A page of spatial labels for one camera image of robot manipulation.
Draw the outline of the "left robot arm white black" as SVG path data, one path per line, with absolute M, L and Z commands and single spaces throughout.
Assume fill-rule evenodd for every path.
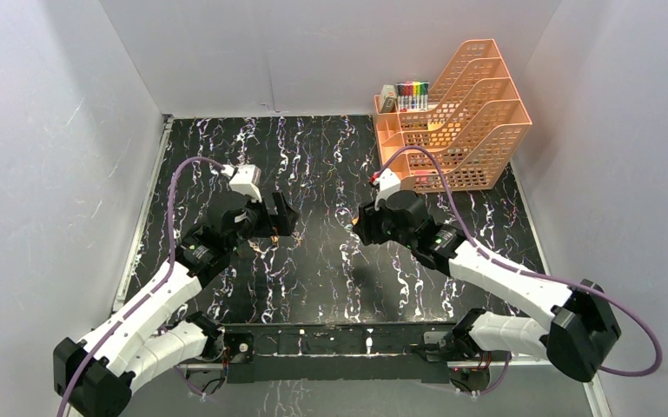
M 117 416 L 133 394 L 181 362 L 217 361 L 228 355 L 225 329 L 199 312 L 156 331 L 186 301 L 226 270 L 251 238 L 291 236 L 300 215 L 280 192 L 275 211 L 236 192 L 222 194 L 171 249 L 155 276 L 102 325 L 78 341 L 65 338 L 53 351 L 53 383 L 61 403 L 83 416 Z

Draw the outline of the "aluminium left side rail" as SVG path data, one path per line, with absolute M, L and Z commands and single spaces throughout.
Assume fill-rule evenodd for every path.
M 139 217 L 137 219 L 136 227 L 134 230 L 134 234 L 132 236 L 132 240 L 130 242 L 129 246 L 129 252 L 128 252 L 128 257 L 127 261 L 125 262 L 122 275 L 120 278 L 120 281 L 118 283 L 118 287 L 116 290 L 116 295 L 114 297 L 112 307 L 111 307 L 111 314 L 116 313 L 119 309 L 122 308 L 122 306 L 125 304 L 125 301 L 127 299 L 127 293 L 129 290 L 129 283 L 131 280 L 131 276 L 133 274 L 133 271 L 135 270 L 136 266 L 136 257 L 137 254 L 139 253 L 139 247 L 141 246 L 142 243 L 142 232 L 145 228 L 146 221 L 149 215 L 149 211 L 151 208 L 151 203 L 153 200 L 153 195 L 154 195 L 154 189 L 157 183 L 157 179 L 159 176 L 159 172 L 162 167 L 162 161 L 164 159 L 164 155 L 166 152 L 167 144 L 169 141 L 169 135 L 172 129 L 173 122 L 175 120 L 175 117 L 172 114 L 163 114 L 163 123 L 162 123 L 162 134 L 160 136 L 159 144 L 158 144 L 158 153 L 156 155 L 155 162 L 153 164 L 153 168 L 150 171 L 149 174 L 149 179 L 146 183 L 148 186 L 147 188 L 147 193 L 145 194 L 145 198 L 142 202 L 142 206 L 140 209 Z

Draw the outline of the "orange plastic file organizer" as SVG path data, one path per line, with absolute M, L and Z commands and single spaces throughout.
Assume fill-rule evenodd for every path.
M 467 40 L 430 84 L 426 111 L 378 112 L 379 157 L 403 187 L 434 193 L 492 188 L 532 120 L 492 38 Z

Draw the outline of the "aluminium rail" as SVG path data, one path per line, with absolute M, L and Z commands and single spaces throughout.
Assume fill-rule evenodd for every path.
M 517 333 L 489 334 L 475 325 L 463 330 L 432 327 L 426 323 L 387 323 L 369 328 L 359 325 L 223 326 L 198 316 L 180 321 L 159 336 L 114 334 L 114 343 L 61 341 L 53 351 L 55 376 L 68 379 L 82 360 L 83 377 L 117 378 L 132 390 L 185 361 L 199 360 L 206 370 L 232 369 L 243 383 L 246 372 L 261 378 L 270 368 L 276 379 L 318 380 L 406 379 L 428 368 L 444 372 L 446 364 L 471 361 L 490 351 L 513 351 L 551 361 L 561 372 L 576 369 L 567 347 L 555 355 L 546 349 L 546 334 L 519 341 Z
M 142 206 L 140 209 L 139 217 L 137 219 L 136 227 L 134 230 L 134 234 L 132 236 L 132 240 L 130 242 L 129 246 L 129 252 L 128 252 L 128 257 L 127 261 L 125 262 L 122 275 L 120 278 L 120 281 L 118 283 L 118 287 L 116 290 L 116 295 L 114 297 L 112 307 L 111 307 L 111 314 L 116 313 L 119 309 L 122 308 L 122 306 L 125 304 L 125 301 L 127 299 L 127 293 L 129 290 L 129 283 L 131 280 L 131 276 L 133 274 L 133 271 L 135 270 L 136 266 L 136 257 L 137 254 L 139 253 L 139 247 L 141 246 L 142 243 L 142 232 L 145 228 L 146 221 L 149 215 L 149 211 L 151 208 L 151 203 L 153 200 L 153 195 L 154 195 L 154 189 L 157 183 L 157 179 L 159 176 L 159 172 L 162 167 L 162 161 L 164 159 L 164 155 L 166 152 L 167 144 L 169 141 L 169 135 L 172 129 L 173 122 L 175 120 L 175 117 L 172 114 L 163 114 L 163 123 L 162 123 L 162 134 L 160 136 L 159 144 L 158 144 L 158 153 L 156 155 L 155 162 L 153 164 L 153 168 L 150 171 L 149 174 L 149 179 L 146 183 L 148 186 L 147 188 L 147 193 L 145 194 L 145 198 L 142 202 Z

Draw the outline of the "grey eraser box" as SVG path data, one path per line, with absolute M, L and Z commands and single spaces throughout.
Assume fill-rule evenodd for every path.
M 397 99 L 399 98 L 396 86 L 385 84 L 379 94 L 378 112 L 392 113 L 396 109 Z

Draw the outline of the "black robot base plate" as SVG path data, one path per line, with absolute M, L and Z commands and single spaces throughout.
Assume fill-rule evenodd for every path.
M 233 384 L 262 381 L 490 383 L 498 355 L 481 353 L 444 322 L 234 324 L 225 327 Z

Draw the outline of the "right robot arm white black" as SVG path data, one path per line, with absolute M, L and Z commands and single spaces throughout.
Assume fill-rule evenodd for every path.
M 467 360 L 487 351 L 550 361 L 562 374 L 591 381 L 621 330 L 602 289 L 590 281 L 562 284 L 472 245 L 464 232 L 434 220 L 425 199 L 397 191 L 358 208 L 353 231 L 365 245 L 397 242 L 425 268 L 465 281 L 521 311 L 474 309 L 453 328 L 456 352 Z

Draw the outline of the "aluminium front rail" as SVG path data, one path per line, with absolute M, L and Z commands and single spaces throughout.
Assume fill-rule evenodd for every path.
M 567 347 L 555 355 L 546 349 L 546 334 L 519 341 L 517 333 L 489 334 L 475 325 L 463 330 L 432 327 L 426 323 L 387 323 L 369 328 L 359 325 L 223 326 L 198 316 L 180 321 L 159 336 L 114 334 L 114 343 L 61 341 L 53 351 L 55 376 L 68 379 L 82 360 L 83 377 L 117 378 L 132 390 L 185 361 L 199 360 L 206 370 L 232 369 L 243 383 L 246 372 L 261 378 L 270 368 L 276 379 L 318 380 L 406 379 L 428 368 L 444 372 L 446 364 L 471 361 L 490 351 L 513 351 L 551 361 L 561 372 L 576 369 Z

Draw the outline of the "coloured marker pen set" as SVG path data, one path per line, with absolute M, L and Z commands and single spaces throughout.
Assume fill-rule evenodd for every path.
M 428 110 L 430 82 L 397 83 L 395 89 L 399 112 Z

